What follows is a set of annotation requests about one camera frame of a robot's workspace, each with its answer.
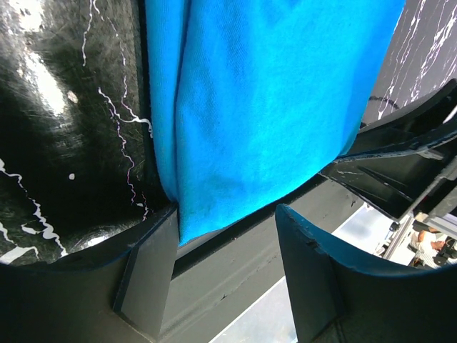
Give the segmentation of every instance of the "black plastic part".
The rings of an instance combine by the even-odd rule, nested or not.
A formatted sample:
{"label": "black plastic part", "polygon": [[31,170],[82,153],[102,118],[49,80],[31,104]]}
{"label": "black plastic part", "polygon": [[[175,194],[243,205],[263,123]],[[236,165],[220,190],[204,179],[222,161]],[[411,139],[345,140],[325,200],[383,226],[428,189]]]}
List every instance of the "black plastic part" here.
{"label": "black plastic part", "polygon": [[[430,212],[455,187],[457,81],[360,130],[321,174],[394,221]],[[447,198],[457,205],[457,197]]]}
{"label": "black plastic part", "polygon": [[424,271],[380,259],[285,205],[276,224],[300,343],[454,341],[457,266]]}
{"label": "black plastic part", "polygon": [[[150,342],[164,313],[177,247],[171,205],[53,264],[0,264],[0,342]],[[126,321],[113,311],[116,297]]]}

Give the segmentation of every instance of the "folded fabric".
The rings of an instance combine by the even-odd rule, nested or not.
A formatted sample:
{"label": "folded fabric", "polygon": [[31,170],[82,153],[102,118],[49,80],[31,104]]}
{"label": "folded fabric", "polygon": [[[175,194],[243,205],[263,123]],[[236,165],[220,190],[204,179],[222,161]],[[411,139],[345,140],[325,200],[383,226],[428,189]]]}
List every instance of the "folded fabric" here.
{"label": "folded fabric", "polygon": [[146,0],[159,175],[181,243],[352,145],[404,0]]}

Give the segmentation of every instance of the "blue towel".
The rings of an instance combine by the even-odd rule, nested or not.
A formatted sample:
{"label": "blue towel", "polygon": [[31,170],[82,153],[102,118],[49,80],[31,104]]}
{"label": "blue towel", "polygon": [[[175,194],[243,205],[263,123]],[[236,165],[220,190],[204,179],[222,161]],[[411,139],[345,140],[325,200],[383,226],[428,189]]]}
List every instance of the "blue towel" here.
{"label": "blue towel", "polygon": [[353,143],[404,0],[146,0],[154,144],[181,243]]}

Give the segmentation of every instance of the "blue cloth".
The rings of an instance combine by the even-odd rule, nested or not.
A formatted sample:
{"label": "blue cloth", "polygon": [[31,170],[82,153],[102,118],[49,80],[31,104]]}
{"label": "blue cloth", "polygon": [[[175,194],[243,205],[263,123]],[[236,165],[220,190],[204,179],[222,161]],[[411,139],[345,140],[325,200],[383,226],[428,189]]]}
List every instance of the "blue cloth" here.
{"label": "blue cloth", "polygon": [[154,144],[181,243],[352,145],[404,0],[146,0]]}

